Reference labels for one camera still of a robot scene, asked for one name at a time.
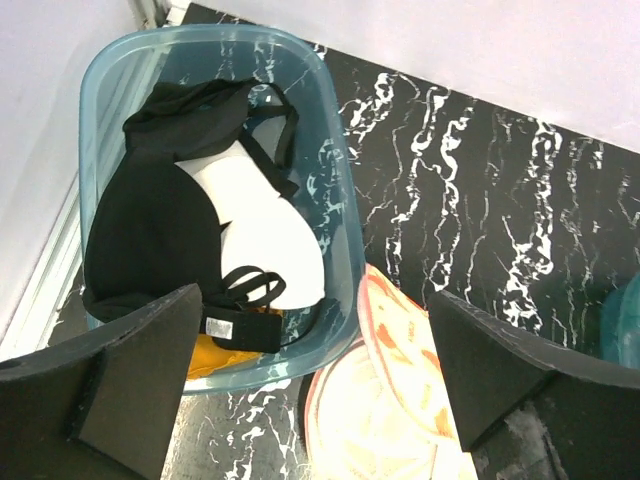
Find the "floral mesh laundry bag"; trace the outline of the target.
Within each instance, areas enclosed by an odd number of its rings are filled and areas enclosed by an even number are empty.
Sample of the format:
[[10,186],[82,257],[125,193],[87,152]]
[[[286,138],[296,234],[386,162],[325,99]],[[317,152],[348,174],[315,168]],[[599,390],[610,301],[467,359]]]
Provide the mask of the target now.
[[358,290],[360,333],[311,381],[313,479],[474,479],[460,446],[429,314],[380,270]]

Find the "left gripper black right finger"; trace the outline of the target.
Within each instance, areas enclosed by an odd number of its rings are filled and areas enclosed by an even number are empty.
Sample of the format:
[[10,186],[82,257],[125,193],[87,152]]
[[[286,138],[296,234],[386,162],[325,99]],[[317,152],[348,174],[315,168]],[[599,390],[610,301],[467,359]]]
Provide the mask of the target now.
[[481,479],[636,479],[639,373],[445,291],[428,313],[459,441]]

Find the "black bra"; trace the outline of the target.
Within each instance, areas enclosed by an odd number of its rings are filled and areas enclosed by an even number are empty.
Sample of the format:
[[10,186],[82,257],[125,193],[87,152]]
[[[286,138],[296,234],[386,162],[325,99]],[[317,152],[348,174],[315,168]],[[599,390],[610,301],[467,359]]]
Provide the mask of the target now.
[[97,206],[84,255],[83,303],[108,323],[190,284],[202,294],[200,331],[227,350],[275,354],[282,318],[272,302],[285,280],[254,265],[224,273],[222,223],[205,190],[181,163],[248,150],[285,197],[299,120],[285,96],[252,106],[255,79],[192,86],[160,82],[123,125],[126,152]]

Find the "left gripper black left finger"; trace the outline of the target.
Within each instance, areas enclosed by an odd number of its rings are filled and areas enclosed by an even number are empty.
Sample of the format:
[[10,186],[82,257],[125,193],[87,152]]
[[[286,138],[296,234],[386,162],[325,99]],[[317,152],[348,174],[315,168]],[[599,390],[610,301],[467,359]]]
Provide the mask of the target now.
[[160,478],[201,317],[188,285],[2,362],[2,478]]

